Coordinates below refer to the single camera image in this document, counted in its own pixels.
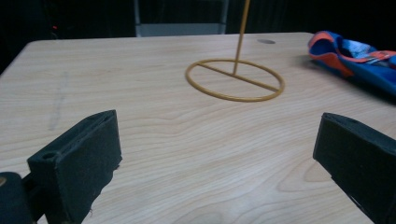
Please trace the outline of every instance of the wood grain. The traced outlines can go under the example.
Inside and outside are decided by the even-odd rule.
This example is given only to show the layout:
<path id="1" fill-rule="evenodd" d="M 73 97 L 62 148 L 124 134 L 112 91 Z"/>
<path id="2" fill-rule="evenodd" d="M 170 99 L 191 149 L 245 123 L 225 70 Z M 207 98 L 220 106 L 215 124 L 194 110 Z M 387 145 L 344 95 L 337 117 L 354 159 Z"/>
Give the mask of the wood grain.
<path id="1" fill-rule="evenodd" d="M 237 35 L 31 43 L 0 78 L 0 172 L 27 175 L 33 153 L 116 109 L 123 161 L 84 223 L 371 223 L 312 159 L 320 116 L 395 138 L 396 109 L 312 64 L 310 37 L 245 35 L 241 59 L 286 81 L 277 98 L 251 104 L 207 96 L 184 78 L 191 63 L 232 58 Z M 261 94 L 196 76 L 217 90 Z"/>

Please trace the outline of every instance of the black wall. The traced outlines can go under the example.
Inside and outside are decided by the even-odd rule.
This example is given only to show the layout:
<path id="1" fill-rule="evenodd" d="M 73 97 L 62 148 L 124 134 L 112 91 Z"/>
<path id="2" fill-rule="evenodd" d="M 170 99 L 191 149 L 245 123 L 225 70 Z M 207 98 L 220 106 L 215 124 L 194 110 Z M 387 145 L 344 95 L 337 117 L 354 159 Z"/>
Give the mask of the black wall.
<path id="1" fill-rule="evenodd" d="M 158 8 L 164 0 L 141 0 L 141 12 Z M 217 5 L 202 13 L 186 14 L 196 3 L 166 0 L 177 19 L 212 20 Z M 243 0 L 230 0 L 227 33 L 239 33 Z M 376 0 L 251 0 L 246 33 L 334 31 L 379 49 L 396 49 L 396 13 L 392 1 Z M 26 43 L 51 38 L 108 38 L 134 36 L 133 0 L 1 0 L 0 72 Z"/>

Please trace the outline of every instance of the thin gold rod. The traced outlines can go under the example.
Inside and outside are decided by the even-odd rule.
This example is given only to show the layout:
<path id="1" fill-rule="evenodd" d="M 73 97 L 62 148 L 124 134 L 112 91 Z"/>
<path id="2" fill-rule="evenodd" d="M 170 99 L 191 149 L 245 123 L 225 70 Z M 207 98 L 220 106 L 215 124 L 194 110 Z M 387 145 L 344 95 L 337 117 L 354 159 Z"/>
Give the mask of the thin gold rod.
<path id="1" fill-rule="evenodd" d="M 247 25 L 249 5 L 250 5 L 250 0 L 246 0 L 245 8 L 244 8 L 244 15 L 242 17 L 241 30 L 239 31 L 239 41 L 238 41 L 238 48 L 236 49 L 235 64 L 233 65 L 233 74 L 234 75 L 236 74 L 236 70 L 238 69 L 239 54 L 241 53 L 242 41 L 244 39 L 245 28 Z"/>

